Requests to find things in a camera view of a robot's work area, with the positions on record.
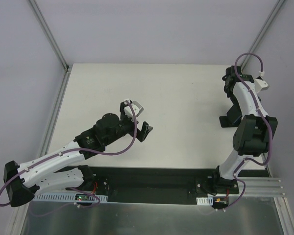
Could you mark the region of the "black folding phone stand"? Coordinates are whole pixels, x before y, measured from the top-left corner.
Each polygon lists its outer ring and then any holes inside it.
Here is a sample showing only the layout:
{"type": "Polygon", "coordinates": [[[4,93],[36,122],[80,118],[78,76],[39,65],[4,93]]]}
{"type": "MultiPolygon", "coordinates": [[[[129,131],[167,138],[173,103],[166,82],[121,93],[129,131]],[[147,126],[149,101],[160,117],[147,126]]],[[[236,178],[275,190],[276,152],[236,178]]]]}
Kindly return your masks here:
{"type": "Polygon", "coordinates": [[[221,128],[234,128],[238,127],[241,123],[242,116],[240,116],[235,122],[231,122],[227,116],[220,116],[219,121],[221,128]]]}

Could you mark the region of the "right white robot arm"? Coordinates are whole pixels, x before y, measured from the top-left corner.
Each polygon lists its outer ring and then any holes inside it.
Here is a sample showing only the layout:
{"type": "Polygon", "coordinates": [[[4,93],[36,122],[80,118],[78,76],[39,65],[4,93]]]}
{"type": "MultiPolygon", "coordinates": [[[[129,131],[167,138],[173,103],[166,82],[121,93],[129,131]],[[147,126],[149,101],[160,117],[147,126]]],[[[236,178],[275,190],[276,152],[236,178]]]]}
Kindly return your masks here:
{"type": "Polygon", "coordinates": [[[256,157],[268,153],[278,126],[277,118],[270,117],[258,97],[260,91],[269,88],[260,72],[257,78],[243,74],[241,67],[230,66],[222,80],[224,92],[232,102],[225,116],[219,118],[223,128],[235,127],[233,150],[213,173],[213,193],[238,193],[236,177],[245,165],[256,157]]]}

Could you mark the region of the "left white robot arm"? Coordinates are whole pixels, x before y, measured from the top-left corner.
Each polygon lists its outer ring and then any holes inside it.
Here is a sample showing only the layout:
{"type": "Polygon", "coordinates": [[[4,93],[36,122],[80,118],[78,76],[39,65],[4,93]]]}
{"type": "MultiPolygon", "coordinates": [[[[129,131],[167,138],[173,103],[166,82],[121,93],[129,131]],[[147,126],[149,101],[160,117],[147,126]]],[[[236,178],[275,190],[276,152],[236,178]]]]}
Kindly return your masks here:
{"type": "Polygon", "coordinates": [[[117,156],[128,151],[135,140],[143,142],[153,130],[147,122],[138,128],[137,118],[143,110],[136,101],[125,100],[120,104],[120,115],[104,114],[92,128],[55,152],[22,164],[16,161],[6,163],[0,196],[5,190],[9,199],[6,205],[15,208],[53,189],[90,190],[94,176],[87,165],[65,172],[61,169],[96,155],[117,156]]]}

